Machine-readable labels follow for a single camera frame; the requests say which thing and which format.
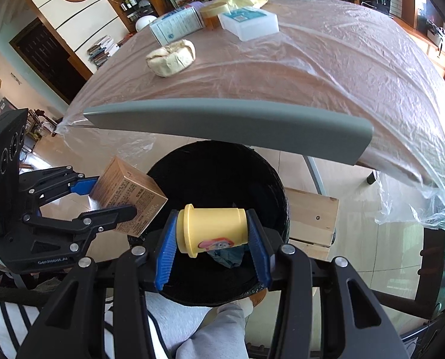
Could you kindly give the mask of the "brown cardboard box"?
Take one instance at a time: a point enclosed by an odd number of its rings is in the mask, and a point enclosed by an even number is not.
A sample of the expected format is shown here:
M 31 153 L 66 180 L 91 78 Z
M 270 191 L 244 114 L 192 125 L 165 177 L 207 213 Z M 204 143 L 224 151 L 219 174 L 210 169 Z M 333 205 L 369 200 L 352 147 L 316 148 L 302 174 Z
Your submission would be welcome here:
M 132 205 L 136 216 L 117 225 L 116 230 L 138 238 L 167 202 L 167 197 L 149 175 L 114 157 L 89 193 L 97 208 Z

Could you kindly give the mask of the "yellow plastic cup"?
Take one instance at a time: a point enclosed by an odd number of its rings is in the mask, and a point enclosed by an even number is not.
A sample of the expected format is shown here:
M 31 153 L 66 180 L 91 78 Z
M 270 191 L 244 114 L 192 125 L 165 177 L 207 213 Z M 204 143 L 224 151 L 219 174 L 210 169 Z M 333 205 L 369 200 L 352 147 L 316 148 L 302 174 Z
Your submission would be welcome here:
M 246 212 L 239 208 L 194 208 L 188 204 L 178 213 L 176 241 L 179 251 L 191 258 L 202 252 L 247 244 Z

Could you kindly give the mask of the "paper ball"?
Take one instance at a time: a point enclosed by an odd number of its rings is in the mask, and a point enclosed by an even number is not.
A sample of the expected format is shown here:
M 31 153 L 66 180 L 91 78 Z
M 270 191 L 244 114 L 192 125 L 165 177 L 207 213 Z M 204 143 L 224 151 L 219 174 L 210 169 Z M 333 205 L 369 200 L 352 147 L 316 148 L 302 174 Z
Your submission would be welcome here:
M 191 66 L 196 59 L 194 44 L 186 39 L 172 42 L 149 53 L 148 68 L 159 77 L 167 78 Z

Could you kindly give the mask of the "blue white medicine box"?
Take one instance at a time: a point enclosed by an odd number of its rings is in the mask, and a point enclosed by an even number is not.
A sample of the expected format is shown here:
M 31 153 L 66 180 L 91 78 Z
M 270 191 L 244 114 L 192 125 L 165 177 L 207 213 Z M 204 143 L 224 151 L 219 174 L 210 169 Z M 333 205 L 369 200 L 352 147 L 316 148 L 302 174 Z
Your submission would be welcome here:
M 204 25 L 195 7 L 186 6 L 158 17 L 149 29 L 160 45 L 168 45 L 202 30 Z

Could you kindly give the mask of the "gold lid cream jar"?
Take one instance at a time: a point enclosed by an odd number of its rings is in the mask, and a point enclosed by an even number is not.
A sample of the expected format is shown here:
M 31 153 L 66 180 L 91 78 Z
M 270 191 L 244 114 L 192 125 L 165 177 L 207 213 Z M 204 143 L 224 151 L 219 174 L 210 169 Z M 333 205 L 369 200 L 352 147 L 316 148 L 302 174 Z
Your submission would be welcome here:
M 206 29 L 214 30 L 220 26 L 219 14 L 229 12 L 226 2 L 212 2 L 199 10 L 200 16 Z

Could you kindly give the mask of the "dental floss plastic box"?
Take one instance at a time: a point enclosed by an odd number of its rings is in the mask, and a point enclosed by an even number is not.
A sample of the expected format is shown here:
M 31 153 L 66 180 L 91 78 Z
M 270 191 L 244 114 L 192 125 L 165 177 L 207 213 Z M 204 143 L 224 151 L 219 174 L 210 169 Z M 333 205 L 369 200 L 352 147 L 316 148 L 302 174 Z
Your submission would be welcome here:
M 240 41 L 251 41 L 279 32 L 278 17 L 272 12 L 243 7 L 218 15 L 222 28 Z

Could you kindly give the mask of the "black trash bin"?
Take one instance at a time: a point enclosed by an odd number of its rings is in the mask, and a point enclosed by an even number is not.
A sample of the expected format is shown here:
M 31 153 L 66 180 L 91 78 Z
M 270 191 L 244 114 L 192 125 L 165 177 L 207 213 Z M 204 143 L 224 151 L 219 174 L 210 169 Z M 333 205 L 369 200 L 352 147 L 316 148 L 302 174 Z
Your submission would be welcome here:
M 276 170 L 252 148 L 213 140 L 181 146 L 148 171 L 167 202 L 147 232 L 177 212 L 174 262 L 162 295 L 182 305 L 216 306 L 260 289 L 249 251 L 248 212 L 289 235 L 289 207 Z

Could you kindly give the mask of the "wooden crate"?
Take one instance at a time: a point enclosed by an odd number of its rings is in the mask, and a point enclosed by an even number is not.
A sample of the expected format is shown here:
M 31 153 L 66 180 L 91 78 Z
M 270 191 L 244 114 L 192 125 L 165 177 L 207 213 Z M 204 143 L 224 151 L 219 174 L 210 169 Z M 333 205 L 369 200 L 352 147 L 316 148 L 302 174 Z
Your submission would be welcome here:
M 333 197 L 286 188 L 289 243 L 308 257 L 327 260 L 334 242 L 340 201 Z

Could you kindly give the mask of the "grey trouser leg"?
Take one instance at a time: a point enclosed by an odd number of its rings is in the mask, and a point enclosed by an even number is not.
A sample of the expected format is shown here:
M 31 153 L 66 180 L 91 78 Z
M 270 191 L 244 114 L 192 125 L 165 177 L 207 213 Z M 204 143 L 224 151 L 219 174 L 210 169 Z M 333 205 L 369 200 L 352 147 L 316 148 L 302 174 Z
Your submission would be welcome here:
M 210 308 L 185 306 L 158 293 L 145 294 L 156 358 L 247 358 L 246 319 L 253 312 L 250 298 L 216 308 L 215 318 L 202 323 Z

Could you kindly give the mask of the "stack of books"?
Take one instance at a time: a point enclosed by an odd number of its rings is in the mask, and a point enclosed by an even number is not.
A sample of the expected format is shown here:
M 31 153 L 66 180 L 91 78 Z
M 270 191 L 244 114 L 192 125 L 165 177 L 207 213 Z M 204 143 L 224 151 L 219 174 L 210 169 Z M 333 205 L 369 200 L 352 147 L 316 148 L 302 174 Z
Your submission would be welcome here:
M 101 67 L 119 50 L 119 44 L 111 37 L 104 36 L 87 49 L 89 61 L 96 67 Z

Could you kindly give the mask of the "white helmet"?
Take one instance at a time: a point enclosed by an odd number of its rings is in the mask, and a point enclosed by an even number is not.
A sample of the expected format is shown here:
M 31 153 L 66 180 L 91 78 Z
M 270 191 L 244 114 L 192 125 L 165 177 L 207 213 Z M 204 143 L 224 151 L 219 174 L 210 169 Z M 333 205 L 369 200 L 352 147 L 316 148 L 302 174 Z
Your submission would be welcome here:
M 149 26 L 156 19 L 157 17 L 152 15 L 140 17 L 135 23 L 135 30 L 139 33 L 143 28 Z

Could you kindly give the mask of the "grey table edge guard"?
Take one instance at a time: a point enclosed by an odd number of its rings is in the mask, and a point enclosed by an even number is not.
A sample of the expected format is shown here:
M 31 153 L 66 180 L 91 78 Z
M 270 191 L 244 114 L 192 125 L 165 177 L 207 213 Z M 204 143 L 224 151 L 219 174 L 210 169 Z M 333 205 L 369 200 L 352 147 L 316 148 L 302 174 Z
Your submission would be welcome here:
M 84 111 L 95 127 L 212 139 L 354 165 L 373 138 L 359 117 L 272 101 L 185 98 L 129 101 Z

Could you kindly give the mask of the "wooden sideboard cabinet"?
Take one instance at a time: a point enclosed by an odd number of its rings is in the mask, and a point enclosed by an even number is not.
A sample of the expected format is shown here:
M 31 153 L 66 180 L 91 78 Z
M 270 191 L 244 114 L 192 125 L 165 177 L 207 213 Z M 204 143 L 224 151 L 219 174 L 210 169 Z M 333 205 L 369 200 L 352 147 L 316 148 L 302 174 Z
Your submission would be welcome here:
M 402 19 L 393 16 L 396 23 L 404 29 L 404 31 L 413 38 L 413 41 L 422 49 L 427 57 L 435 65 L 436 70 L 444 78 L 445 81 L 445 52 L 439 49 L 429 38 L 421 35 L 417 30 L 410 27 Z

